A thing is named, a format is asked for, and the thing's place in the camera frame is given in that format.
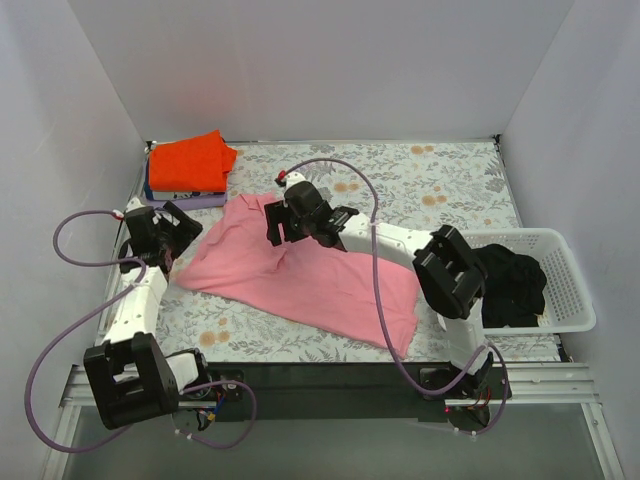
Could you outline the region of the pink polo shirt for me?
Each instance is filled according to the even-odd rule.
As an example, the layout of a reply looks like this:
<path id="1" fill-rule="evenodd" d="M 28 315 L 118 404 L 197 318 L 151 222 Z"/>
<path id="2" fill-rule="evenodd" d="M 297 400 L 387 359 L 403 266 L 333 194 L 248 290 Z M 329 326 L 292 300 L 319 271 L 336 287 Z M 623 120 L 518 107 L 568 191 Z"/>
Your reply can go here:
<path id="1" fill-rule="evenodd" d="M 418 325 L 414 274 L 311 238 L 272 246 L 264 205 L 274 200 L 271 193 L 230 200 L 178 274 L 178 285 L 377 347 L 387 347 L 389 336 L 405 356 Z"/>

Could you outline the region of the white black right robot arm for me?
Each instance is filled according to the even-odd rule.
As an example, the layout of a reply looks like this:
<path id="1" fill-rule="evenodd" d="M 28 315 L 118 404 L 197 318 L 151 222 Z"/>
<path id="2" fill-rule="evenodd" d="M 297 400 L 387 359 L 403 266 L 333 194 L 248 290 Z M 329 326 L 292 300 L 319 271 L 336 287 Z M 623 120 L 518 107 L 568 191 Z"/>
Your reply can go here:
<path id="1" fill-rule="evenodd" d="M 449 348 L 447 367 L 416 383 L 425 397 L 475 397 L 489 384 L 493 354 L 481 310 L 488 273 L 461 233 L 444 226 L 429 233 L 378 223 L 355 208 L 333 208 L 298 173 L 277 179 L 282 200 L 265 206 L 267 238 L 278 246 L 306 238 L 325 248 L 369 254 L 412 270 L 429 307 L 443 321 Z"/>

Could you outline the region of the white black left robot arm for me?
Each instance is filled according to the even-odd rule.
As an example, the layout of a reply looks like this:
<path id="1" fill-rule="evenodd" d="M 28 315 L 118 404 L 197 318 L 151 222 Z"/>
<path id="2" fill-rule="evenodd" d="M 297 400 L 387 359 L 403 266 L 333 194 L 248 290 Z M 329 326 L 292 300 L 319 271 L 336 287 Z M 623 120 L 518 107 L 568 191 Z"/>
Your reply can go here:
<path id="1" fill-rule="evenodd" d="M 164 355 L 156 341 L 160 303 L 174 261 L 202 233 L 175 203 L 131 200 L 123 214 L 129 237 L 118 253 L 123 298 L 102 343 L 83 363 L 104 426 L 119 429 L 177 411 L 182 393 L 205 398 L 213 386 L 197 348 Z"/>

